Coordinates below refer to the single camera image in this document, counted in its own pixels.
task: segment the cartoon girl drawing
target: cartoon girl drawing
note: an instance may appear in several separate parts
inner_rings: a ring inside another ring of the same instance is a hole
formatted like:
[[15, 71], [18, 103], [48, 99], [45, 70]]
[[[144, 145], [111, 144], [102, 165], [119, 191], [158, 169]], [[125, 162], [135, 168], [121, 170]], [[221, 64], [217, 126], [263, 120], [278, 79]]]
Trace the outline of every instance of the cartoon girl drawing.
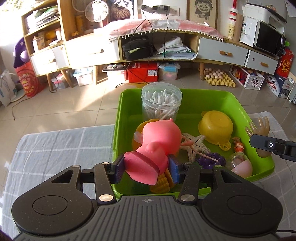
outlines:
[[195, 7], [198, 18], [204, 18], [208, 20], [210, 17], [210, 12], [213, 9], [212, 0], [196, 0]]

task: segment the starfish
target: starfish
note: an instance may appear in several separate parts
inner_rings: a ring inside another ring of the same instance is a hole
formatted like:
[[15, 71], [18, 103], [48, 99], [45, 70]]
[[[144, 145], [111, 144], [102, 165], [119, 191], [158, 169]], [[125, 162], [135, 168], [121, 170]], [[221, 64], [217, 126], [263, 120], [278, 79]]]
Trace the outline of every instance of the starfish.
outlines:
[[[194, 136], [192, 136], [192, 135], [190, 135], [188, 133], [183, 133], [182, 135], [185, 136], [188, 140], [194, 141], [194, 144], [192, 145], [192, 147], [196, 151], [204, 153], [204, 154], [211, 153], [211, 150], [209, 148], [207, 148], [203, 144], [203, 141], [205, 139], [204, 135], [200, 135], [200, 136], [197, 136], [197, 137], [194, 137]], [[196, 153], [190, 148], [190, 146], [180, 146], [180, 149], [187, 150], [187, 152], [188, 152], [188, 160], [190, 162], [194, 162], [195, 157], [196, 157]]]

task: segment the white cardboard box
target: white cardboard box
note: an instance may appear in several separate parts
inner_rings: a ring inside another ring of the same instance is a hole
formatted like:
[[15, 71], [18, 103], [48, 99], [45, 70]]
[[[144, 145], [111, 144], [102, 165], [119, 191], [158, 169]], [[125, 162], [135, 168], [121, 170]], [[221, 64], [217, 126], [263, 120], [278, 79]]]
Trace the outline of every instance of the white cardboard box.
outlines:
[[278, 74], [268, 74], [266, 76], [266, 85], [277, 97], [286, 99], [290, 94], [294, 80], [287, 79]]
[[232, 66], [230, 73], [245, 89], [259, 91], [264, 82], [264, 77], [255, 70], [250, 73], [241, 67]]

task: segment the purple grapes toy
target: purple grapes toy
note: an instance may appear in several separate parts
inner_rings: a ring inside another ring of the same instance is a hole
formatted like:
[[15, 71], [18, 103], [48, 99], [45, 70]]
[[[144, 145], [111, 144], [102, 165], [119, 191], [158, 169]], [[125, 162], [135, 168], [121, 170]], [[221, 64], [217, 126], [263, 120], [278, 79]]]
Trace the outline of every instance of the purple grapes toy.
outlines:
[[206, 155], [218, 160], [218, 162], [215, 162], [209, 158], [205, 158], [201, 156], [197, 159], [197, 161], [199, 165], [202, 166], [203, 169], [213, 169], [214, 166], [216, 165], [221, 165], [221, 166], [226, 165], [226, 159], [224, 158], [224, 156], [221, 156], [219, 153], [215, 152], [215, 153], [210, 153]]

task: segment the black bag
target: black bag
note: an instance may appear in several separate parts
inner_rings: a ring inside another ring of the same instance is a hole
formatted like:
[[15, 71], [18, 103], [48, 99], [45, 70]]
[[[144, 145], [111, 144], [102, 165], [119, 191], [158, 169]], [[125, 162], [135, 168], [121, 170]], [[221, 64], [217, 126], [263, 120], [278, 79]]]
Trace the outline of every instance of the black bag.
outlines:
[[153, 56], [153, 46], [148, 36], [133, 37], [130, 42], [122, 45], [128, 61]]

